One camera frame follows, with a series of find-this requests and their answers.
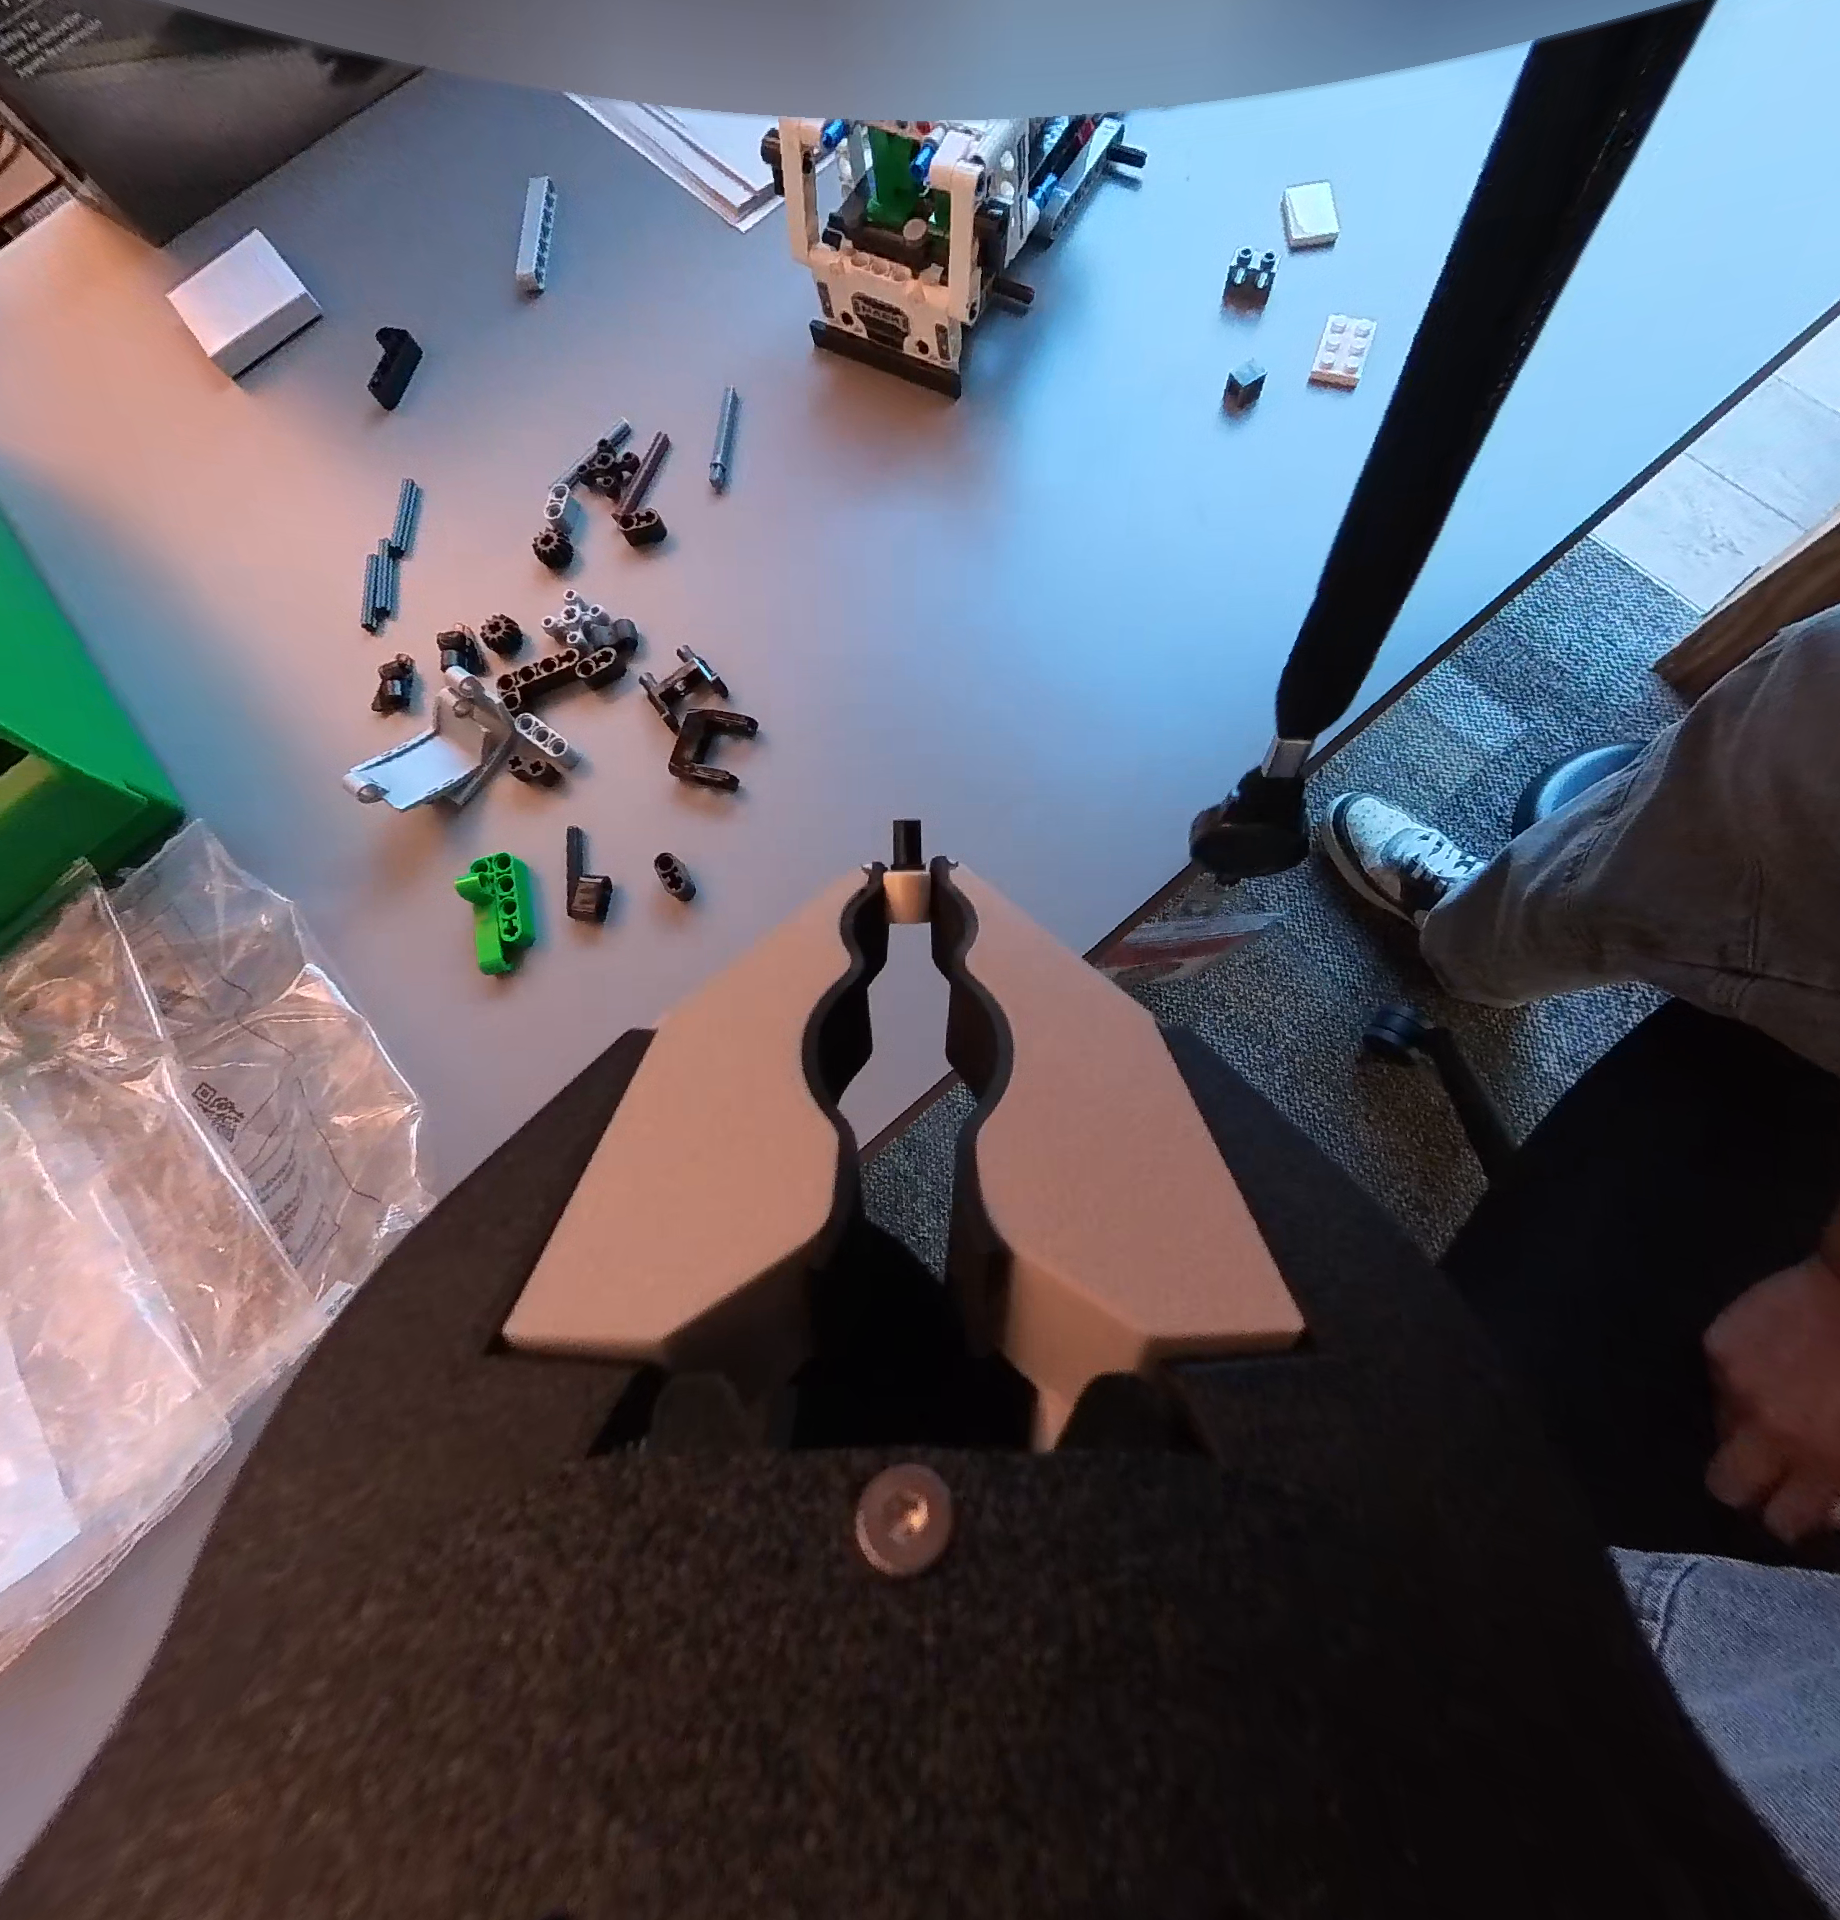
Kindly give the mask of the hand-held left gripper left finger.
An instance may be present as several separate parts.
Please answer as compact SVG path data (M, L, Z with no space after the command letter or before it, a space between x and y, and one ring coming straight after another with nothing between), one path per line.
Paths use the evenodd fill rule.
M812 898L672 1007L508 1310L522 1354L795 1372L855 1213L838 1109L871 1058L884 869Z

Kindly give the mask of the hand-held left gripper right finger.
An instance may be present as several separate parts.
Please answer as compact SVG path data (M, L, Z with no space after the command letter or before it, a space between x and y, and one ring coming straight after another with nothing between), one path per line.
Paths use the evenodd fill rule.
M1050 1451L1100 1376L1284 1354L1305 1317L1153 1017L971 865L931 865L945 1052L973 1096L945 1276Z

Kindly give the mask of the green lego beam piece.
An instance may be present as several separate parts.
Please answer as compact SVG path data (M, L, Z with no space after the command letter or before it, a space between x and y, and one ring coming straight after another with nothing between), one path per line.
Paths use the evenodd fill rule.
M526 861L511 852L484 854L454 879L454 892L473 911L476 970L512 973L539 937Z

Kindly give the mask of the pile of small lego pieces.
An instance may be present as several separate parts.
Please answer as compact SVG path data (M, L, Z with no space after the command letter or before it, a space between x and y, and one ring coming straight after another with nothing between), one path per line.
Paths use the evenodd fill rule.
M614 507L614 525L637 549L666 538L666 525L644 495L671 450L671 437L656 432L642 450L631 449L631 423L620 421L587 455L562 474L543 501L543 524L533 553L549 572L574 558L573 522L577 488ZM361 804L412 810L460 809L494 775L528 786L556 784L577 759L567 736L543 719L543 704L568 687L603 692L634 663L640 629L625 615L583 596L562 592L543 622L543 648L524 659L524 628L506 612L476 628L454 626L436 637L441 690L431 719L392 749L344 772L344 789ZM730 708L722 675L689 645L675 648L664 676L642 672L640 692L672 739L669 775L706 794L735 794L738 775L718 761L723 739L752 740L757 724Z

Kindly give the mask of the white green lego truck model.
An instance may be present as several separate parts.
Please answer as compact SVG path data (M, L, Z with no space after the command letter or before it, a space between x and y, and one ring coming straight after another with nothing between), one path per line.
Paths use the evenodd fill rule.
M969 335L1003 301L1029 308L1014 266L1050 244L1098 178L1148 157L1113 110L989 118L783 117L761 140L788 206L788 244L814 281L816 346L947 398Z

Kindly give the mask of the lego instruction booklet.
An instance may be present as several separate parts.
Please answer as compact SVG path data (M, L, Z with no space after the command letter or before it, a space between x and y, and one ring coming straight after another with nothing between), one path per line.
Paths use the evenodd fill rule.
M728 226L748 229L778 197L761 145L773 118L573 93L567 97Z

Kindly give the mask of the person's right hand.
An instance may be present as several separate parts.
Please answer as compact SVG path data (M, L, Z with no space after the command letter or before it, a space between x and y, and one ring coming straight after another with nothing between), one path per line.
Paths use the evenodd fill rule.
M1717 1448L1705 1487L1797 1546L1840 1526L1840 1273L1809 1255L1753 1284L1703 1337Z

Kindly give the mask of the black office chair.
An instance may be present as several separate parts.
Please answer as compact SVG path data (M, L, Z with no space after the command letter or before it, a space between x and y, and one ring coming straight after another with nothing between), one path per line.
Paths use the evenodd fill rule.
M1522 1143L1449 1028L1378 1008L1362 1055L1436 1068L1487 1186L1440 1258L1605 1546L1840 1573L1840 1533L1781 1546L1705 1487L1702 1350L1750 1284L1819 1242L1840 1198L1840 1076L1670 1001Z

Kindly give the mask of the crumpled clear plastic bags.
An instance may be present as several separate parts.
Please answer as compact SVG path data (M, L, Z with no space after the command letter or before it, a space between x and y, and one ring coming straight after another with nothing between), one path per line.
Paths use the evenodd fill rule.
M227 1451L431 1194L422 1105L206 824L0 959L0 1670Z

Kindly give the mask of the grey patterned rug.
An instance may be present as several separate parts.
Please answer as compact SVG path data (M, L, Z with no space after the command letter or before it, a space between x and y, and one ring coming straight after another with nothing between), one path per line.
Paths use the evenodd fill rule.
M1579 540L1329 756L1313 797L1378 794L1469 852L1494 852L1536 775L1610 740L1644 740L1675 714L1652 663L1693 624L1672 589L1602 540ZM1159 918L1228 911L1270 924L1134 997L1238 1068L1428 1255L1468 1219L1482 1175L1425 1068L1362 1060L1367 1016L1403 1002L1447 1025L1522 1138L1659 1002L1649 989L1522 1010L1449 1002L1414 961L1407 933L1347 895L1320 855L1248 888L1181 881Z

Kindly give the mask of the blue rounded chair base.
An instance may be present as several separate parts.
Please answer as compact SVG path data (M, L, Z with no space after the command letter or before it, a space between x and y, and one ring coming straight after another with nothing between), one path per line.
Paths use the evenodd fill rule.
M1564 809L1599 780L1621 775L1642 752L1639 740L1615 740L1548 766L1527 784L1512 807L1510 837Z

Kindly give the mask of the person's leg in grey jeans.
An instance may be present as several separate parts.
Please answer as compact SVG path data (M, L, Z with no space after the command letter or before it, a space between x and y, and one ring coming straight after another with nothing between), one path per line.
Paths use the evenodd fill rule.
M1840 1076L1840 604L1512 839L1418 947L1465 1001L1639 984Z
M1840 1573L1611 1549L1708 1748L1840 1915Z

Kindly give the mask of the green box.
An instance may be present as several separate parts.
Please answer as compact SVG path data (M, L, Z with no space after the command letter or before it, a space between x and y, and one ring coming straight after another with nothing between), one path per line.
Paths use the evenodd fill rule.
M0 956L69 870L115 879L182 822L176 789L0 510Z

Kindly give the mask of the small white box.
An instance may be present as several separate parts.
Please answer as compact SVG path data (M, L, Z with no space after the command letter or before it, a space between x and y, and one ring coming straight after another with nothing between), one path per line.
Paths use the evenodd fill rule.
M311 289L258 228L163 297L227 378L238 378L323 316Z

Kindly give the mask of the black cardboard box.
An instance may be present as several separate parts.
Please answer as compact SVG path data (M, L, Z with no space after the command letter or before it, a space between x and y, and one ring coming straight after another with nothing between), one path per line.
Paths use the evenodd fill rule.
M0 113L154 244L417 73L167 4L0 2Z

